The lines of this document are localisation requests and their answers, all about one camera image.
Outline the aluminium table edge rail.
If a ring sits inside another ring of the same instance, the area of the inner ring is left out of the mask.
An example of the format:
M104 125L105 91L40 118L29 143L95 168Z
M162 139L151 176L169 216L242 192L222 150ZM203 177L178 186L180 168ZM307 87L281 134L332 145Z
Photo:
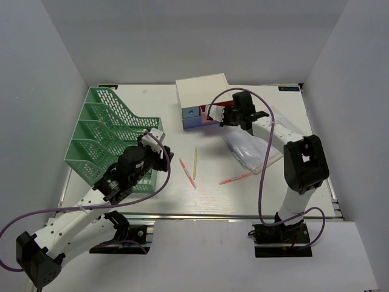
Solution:
M122 214L131 220L250 220L250 221L259 221L258 216L253 215L239 215L239 216L229 216L229 215L145 215L145 214L131 214L122 212ZM322 216L313 217L305 216L305 220L308 221L321 221ZM273 221L273 218L265 216L264 220L266 222ZM345 219L343 217L326 217L326 221L339 221L343 222Z

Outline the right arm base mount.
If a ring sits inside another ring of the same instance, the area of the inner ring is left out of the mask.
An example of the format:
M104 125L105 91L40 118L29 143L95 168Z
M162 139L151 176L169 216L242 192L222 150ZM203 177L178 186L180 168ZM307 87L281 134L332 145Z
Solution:
M254 224L247 235L253 239L256 258L312 257L312 248L304 248L311 240L303 220L271 227Z

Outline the light blue drawer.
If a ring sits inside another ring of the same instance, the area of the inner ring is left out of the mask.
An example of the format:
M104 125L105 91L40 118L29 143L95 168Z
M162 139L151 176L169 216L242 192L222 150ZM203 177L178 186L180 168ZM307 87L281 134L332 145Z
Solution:
M183 119L191 119L191 118L200 116L200 107L199 106L182 108L181 111L182 111L182 118Z

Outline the orange highlighter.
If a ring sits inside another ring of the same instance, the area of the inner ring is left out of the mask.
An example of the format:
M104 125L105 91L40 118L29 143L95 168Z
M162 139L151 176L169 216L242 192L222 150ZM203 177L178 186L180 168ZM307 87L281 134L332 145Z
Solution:
M225 180L219 182L219 185L231 183L231 182L234 182L234 181L237 181L237 180L240 180L240 179L244 179L244 178L247 178L247 177L250 177L250 176L252 176L252 173L245 173L243 175L239 175L239 176L235 176L233 178L225 179Z

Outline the yellow highlighter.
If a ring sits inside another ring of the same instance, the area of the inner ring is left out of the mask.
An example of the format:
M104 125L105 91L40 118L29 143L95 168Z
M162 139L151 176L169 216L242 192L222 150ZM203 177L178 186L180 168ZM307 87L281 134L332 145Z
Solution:
M198 162L198 149L197 149L197 147L195 147L194 148L194 161L193 161L193 180L196 179L197 162Z

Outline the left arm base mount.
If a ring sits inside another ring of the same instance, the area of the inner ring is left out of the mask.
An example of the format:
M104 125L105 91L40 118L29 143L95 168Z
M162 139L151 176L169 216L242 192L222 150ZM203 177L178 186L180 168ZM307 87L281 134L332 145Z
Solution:
M146 255L152 242L153 227L150 224L134 224L117 211L105 213L99 219L111 223L113 235L89 250L90 254Z

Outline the purple-blue wide drawer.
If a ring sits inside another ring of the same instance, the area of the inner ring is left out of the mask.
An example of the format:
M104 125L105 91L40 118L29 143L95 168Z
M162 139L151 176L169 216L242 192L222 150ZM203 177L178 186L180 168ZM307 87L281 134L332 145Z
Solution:
M182 119L182 126L184 130L203 126L201 116Z

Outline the pink drawer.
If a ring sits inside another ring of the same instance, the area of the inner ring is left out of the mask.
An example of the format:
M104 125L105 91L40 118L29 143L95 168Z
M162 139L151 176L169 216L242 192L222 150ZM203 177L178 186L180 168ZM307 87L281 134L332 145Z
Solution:
M201 106L200 114L202 125L210 125L222 122L225 108L227 106L233 105L234 102L229 100L226 102L214 103L212 106L210 104Z

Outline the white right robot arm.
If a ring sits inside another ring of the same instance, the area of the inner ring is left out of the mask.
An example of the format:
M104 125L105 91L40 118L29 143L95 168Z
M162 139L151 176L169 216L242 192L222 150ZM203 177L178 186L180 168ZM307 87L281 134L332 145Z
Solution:
M328 163L318 136L303 136L284 127L276 122L270 107L257 111L252 101L254 96L254 92L239 88L233 95L233 105L210 105L207 115L222 127L240 127L253 137L263 139L268 148L275 148L283 155L287 191L275 216L274 234L279 241L287 243L296 236L294 225L303 220L312 195L328 179Z

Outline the cream drawer cabinet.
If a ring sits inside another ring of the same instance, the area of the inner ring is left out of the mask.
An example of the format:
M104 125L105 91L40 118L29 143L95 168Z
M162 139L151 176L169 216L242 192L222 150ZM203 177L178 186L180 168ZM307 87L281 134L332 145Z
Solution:
M176 80L178 104L182 109L209 104L229 88L224 73Z

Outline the clear document folder with papers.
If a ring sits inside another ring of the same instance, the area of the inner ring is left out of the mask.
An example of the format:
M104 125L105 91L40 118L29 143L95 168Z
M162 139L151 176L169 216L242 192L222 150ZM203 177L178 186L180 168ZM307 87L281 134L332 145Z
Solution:
M289 130L302 134L300 129L296 127L289 119L284 117L276 107L271 106L275 116L275 122ZM258 137L251 136L246 131L236 127L222 137L223 141L228 146L229 150L241 166L254 175L261 173L263 169L264 156L267 150L267 142ZM283 155L274 147L271 146L267 166L272 165L283 157Z

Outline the pink highlighter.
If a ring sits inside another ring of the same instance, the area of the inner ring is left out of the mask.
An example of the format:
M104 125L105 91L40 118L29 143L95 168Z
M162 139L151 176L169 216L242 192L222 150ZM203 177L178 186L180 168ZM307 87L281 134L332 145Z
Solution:
M179 163L180 163L180 165L181 165L183 171L185 172L187 178L189 179L191 185L193 186L194 189L196 189L197 187L196 187L195 181L194 181L193 178L191 177L191 175L190 175L188 169L186 168L186 165L184 164L184 162L183 162L183 160L182 160L181 158L179 158Z

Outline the green file organizer rack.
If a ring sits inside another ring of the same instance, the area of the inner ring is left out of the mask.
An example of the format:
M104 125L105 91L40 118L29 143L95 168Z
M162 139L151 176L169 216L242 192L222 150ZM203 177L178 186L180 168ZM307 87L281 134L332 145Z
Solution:
M162 130L162 119L135 115L109 87L90 87L64 160L93 186L150 128Z

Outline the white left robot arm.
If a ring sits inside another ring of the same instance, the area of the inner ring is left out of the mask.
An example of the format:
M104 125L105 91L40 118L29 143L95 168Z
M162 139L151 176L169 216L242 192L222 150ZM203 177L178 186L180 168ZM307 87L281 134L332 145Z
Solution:
M96 246L142 246L137 229L115 208L150 170L170 173L173 156L152 139L126 148L78 204L63 208L53 223L33 234L20 234L16 261L35 288L42 290L67 263Z

